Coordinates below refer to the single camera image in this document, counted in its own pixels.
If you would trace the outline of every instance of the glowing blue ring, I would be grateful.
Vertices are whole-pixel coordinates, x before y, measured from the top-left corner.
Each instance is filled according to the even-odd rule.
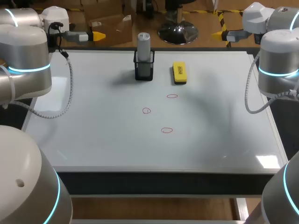
[[[291,23],[291,26],[290,26],[290,30],[293,30],[293,26],[294,26],[294,23],[295,23],[295,21],[296,21],[298,15],[299,15],[299,11],[298,11],[297,14],[294,16],[294,19],[293,19],[293,21],[292,21],[292,23]]]
[[[11,17],[13,18],[14,24],[16,27],[18,27],[18,22],[17,19],[15,18],[14,14],[9,10],[9,9],[5,9],[6,11],[8,11],[8,13],[11,15]]]
[[[281,76],[281,77],[295,75],[299,71],[299,69],[297,69],[296,71],[293,71],[291,73],[275,74],[275,73],[269,73],[269,72],[263,71],[261,68],[258,68],[258,69],[260,70],[261,73],[266,74],[268,76]]]
[[[58,201],[59,201],[59,197],[60,197],[60,181],[59,181],[59,177],[58,177],[57,173],[56,173],[56,176],[57,176],[57,180],[58,180],[58,194],[57,194],[56,202],[55,202],[55,205],[54,205],[54,207],[52,209],[52,212],[50,213],[49,217],[46,219],[46,221],[44,221],[43,224],[47,224],[49,222],[49,220],[51,219],[52,215],[55,212],[55,209],[56,209]]]
[[[297,209],[295,203],[293,202],[293,200],[292,200],[292,198],[291,198],[291,196],[290,196],[288,187],[286,186],[285,174],[286,174],[286,168],[288,167],[288,165],[289,165],[289,163],[286,164],[286,166],[285,166],[285,171],[284,171],[284,187],[285,187],[285,193],[286,193],[287,198],[289,199],[289,202],[290,202],[291,206],[293,207],[293,209],[295,210],[295,212],[299,215],[299,210]]]
[[[17,71],[17,72],[33,72],[33,71],[42,71],[42,70],[45,70],[47,69],[48,67],[50,67],[50,64],[48,64],[47,66],[45,67],[42,67],[42,68],[38,68],[38,69],[14,69],[12,67],[8,67],[10,70],[12,71]]]

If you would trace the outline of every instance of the yellow eraser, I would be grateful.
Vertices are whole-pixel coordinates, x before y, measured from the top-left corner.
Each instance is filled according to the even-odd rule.
[[[173,76],[175,84],[186,84],[187,73],[185,62],[174,62],[173,63]]]

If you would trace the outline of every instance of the white marker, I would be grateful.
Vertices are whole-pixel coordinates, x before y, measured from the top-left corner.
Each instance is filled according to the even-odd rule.
[[[150,62],[150,35],[140,33],[137,38],[138,62]],[[142,77],[150,76],[150,64],[138,64],[138,75]]]

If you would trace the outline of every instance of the cardboard box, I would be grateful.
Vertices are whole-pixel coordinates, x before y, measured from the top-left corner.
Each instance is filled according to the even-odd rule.
[[[97,4],[83,7],[87,25],[92,31],[106,34],[94,42],[97,47],[108,47],[132,41],[135,12],[126,0],[99,0]]]

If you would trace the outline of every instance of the chair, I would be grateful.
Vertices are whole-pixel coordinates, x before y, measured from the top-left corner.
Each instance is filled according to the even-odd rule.
[[[165,8],[167,12],[176,11],[176,18],[167,21],[158,30],[159,37],[165,42],[172,44],[188,44],[198,37],[198,29],[190,22],[183,20],[182,4],[191,3],[195,0],[166,0]]]

